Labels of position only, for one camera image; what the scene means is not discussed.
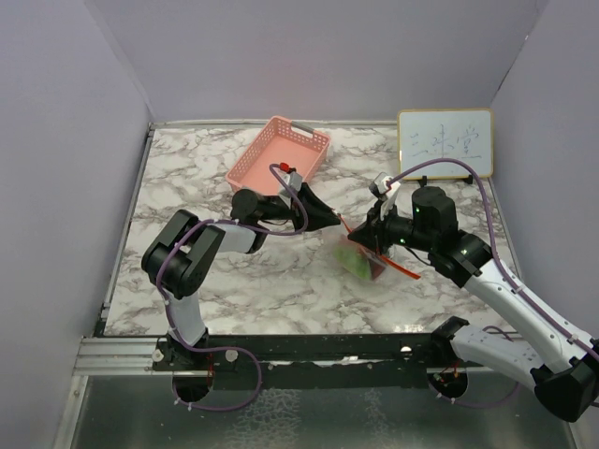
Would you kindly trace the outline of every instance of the whiteboard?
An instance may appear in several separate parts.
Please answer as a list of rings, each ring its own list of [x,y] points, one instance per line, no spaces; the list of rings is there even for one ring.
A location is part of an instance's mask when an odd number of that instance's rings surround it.
[[[493,173],[493,112],[490,109],[412,109],[397,116],[400,172],[438,157],[459,159],[482,178]],[[465,178],[455,164],[434,164],[406,177]]]

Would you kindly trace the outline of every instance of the handwriting on whiteboard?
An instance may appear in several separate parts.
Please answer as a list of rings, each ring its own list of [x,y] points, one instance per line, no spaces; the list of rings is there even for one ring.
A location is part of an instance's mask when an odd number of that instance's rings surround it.
[[[446,129],[446,126],[440,123],[437,131],[432,135],[421,136],[419,133],[414,133],[410,136],[410,143],[413,147],[423,148],[423,150],[413,153],[412,156],[426,154],[431,158],[453,157],[460,160],[482,157],[480,154],[471,152],[478,139],[475,126],[470,124],[455,135],[447,132]]]

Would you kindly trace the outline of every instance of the gray floor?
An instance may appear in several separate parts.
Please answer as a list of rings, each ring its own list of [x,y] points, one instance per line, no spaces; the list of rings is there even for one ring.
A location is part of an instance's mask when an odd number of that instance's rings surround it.
[[[500,398],[511,381],[473,376],[470,400]],[[173,405],[170,379],[92,378],[75,448],[575,448],[567,425],[529,392],[503,408],[470,410],[436,400],[430,390],[399,387],[266,390],[234,413],[188,412]],[[231,404],[245,392],[211,393]]]

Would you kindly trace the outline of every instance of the white marble surface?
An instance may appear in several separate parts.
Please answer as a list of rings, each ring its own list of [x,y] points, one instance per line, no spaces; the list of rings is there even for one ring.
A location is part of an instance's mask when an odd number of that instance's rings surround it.
[[[321,130],[331,136],[331,146],[311,186],[344,217],[361,223],[373,204],[371,180],[381,171],[397,173],[396,128]],[[166,333],[164,306],[139,266],[141,257],[177,209],[188,209],[200,219],[228,217],[232,191],[225,174],[258,131],[259,127],[156,130],[106,335]],[[462,181],[432,184],[441,185],[455,200],[460,227],[488,241],[478,189]],[[410,197],[416,188],[415,181],[402,185],[400,214],[411,213]],[[496,208],[493,220],[500,255],[513,268]],[[388,269],[371,283],[339,267],[323,241],[322,232],[268,237],[255,254],[219,254],[200,289],[200,307],[211,333],[430,332],[451,315],[478,326],[509,328],[478,298],[402,248],[396,249],[394,259],[422,278],[413,281]]]

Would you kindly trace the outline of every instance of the orange strip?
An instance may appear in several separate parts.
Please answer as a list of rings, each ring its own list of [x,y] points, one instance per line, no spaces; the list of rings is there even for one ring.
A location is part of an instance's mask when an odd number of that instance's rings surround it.
[[[350,232],[352,232],[352,228],[349,227],[349,225],[347,224],[347,222],[343,219],[343,217],[341,216],[340,213],[337,214],[337,216],[339,217],[339,219],[341,220],[341,223],[343,223],[343,226],[345,226],[345,230],[347,231],[347,234],[349,234]],[[396,262],[393,262],[391,259],[389,259],[388,257],[378,254],[378,256],[383,259],[385,261],[385,263],[387,265],[389,265],[392,268],[397,269],[398,271],[402,272],[403,274],[405,274],[406,276],[411,277],[412,279],[420,279],[420,275],[416,274],[412,271],[410,271],[407,268],[402,267],[401,265],[397,264]]]

